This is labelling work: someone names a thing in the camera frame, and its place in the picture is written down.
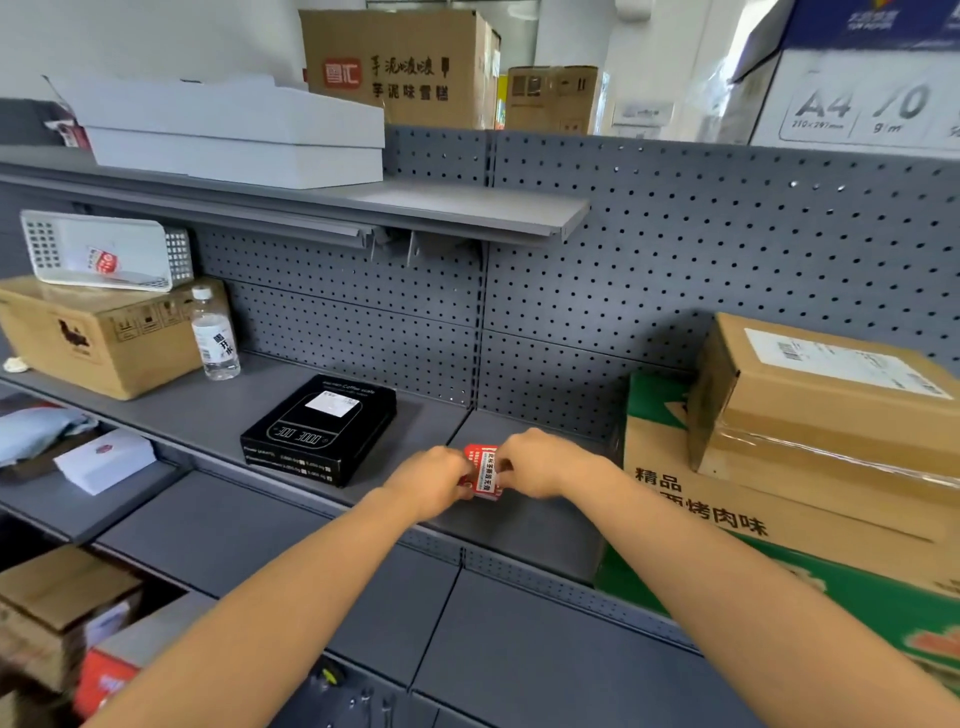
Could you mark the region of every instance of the red logo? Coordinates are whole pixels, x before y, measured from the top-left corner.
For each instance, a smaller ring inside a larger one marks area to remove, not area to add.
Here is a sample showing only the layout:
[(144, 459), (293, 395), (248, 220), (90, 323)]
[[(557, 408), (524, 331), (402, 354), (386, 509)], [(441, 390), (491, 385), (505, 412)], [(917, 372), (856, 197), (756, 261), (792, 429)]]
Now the red logo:
[(943, 655), (960, 659), (960, 627), (950, 627), (942, 635), (936, 632), (915, 632), (906, 641), (907, 645), (931, 655)]
[(360, 59), (326, 59), (324, 85), (327, 88), (359, 88), (363, 82)]

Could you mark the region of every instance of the red sticker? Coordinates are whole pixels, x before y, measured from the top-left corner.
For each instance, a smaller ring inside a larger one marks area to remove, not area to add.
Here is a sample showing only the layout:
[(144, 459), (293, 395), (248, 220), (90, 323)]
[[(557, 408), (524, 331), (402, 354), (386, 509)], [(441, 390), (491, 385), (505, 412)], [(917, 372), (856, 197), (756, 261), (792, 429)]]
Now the red sticker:
[(324, 85), (327, 88), (359, 88), (363, 82), (360, 59), (326, 59)]

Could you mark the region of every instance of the hand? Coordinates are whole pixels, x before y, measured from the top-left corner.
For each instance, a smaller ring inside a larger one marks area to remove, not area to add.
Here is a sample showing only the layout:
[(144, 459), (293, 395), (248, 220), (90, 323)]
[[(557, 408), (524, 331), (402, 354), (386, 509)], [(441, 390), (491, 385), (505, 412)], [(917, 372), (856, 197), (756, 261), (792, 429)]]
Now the hand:
[(464, 475), (476, 476), (473, 463), (462, 452), (437, 445), (404, 460), (383, 490), (409, 506), (412, 523), (419, 523), (436, 518), (457, 500), (473, 497), (470, 488), (457, 485)]
[(569, 440), (532, 427), (511, 436), (496, 451), (496, 482), (530, 497), (569, 497), (606, 461)]

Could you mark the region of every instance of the brown cardboard box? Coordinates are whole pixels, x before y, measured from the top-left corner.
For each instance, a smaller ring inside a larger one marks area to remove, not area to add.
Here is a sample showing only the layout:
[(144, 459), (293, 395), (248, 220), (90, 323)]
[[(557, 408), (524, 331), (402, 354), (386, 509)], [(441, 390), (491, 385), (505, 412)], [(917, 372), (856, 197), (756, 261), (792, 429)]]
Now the brown cardboard box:
[(0, 728), (56, 728), (59, 702), (36, 683), (0, 666)]
[[(220, 281), (203, 283), (226, 295)], [(37, 371), (130, 400), (202, 366), (190, 288), (156, 294), (0, 280), (0, 326)]]
[(508, 75), (504, 129), (599, 133), (609, 77), (596, 66), (516, 66)]
[(140, 580), (75, 546), (0, 573), (0, 659), (54, 692), (76, 684), (88, 647), (124, 627)]
[(500, 38), (475, 11), (300, 11), (314, 93), (388, 124), (492, 129)]
[[(683, 416), (679, 407), (670, 411)], [(697, 474), (687, 461), (686, 436), (678, 426), (628, 417), (624, 470), (694, 515), (731, 533), (793, 548), (938, 594), (960, 596), (960, 522), (953, 523), (942, 541), (931, 542)]]
[(960, 383), (923, 355), (717, 314), (690, 391), (697, 473), (942, 542)]

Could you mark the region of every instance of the carton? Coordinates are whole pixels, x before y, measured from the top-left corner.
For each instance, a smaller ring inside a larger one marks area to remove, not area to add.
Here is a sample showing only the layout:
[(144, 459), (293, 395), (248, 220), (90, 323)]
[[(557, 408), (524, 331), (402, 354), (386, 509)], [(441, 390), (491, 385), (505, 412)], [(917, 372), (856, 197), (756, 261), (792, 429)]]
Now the carton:
[(84, 653), (136, 610), (140, 580), (75, 546), (0, 573), (0, 659), (54, 692), (73, 689)]
[(508, 74), (504, 129), (599, 133), (608, 81), (593, 65), (515, 66)]
[(493, 129), (500, 37), (475, 11), (300, 11), (314, 93), (388, 124)]
[[(960, 544), (932, 544), (694, 473), (686, 463), (687, 389), (632, 376), (624, 470), (791, 570), (960, 692)], [(594, 585), (667, 614), (609, 546)]]
[(960, 523), (960, 382), (917, 352), (717, 314), (691, 467), (943, 543)]
[(202, 366), (190, 327), (191, 286), (170, 293), (0, 280), (0, 327), (32, 368), (118, 400), (130, 400)]
[(84, 657), (73, 700), (76, 712), (84, 719), (93, 716), (216, 603), (209, 596), (187, 592), (97, 644)]

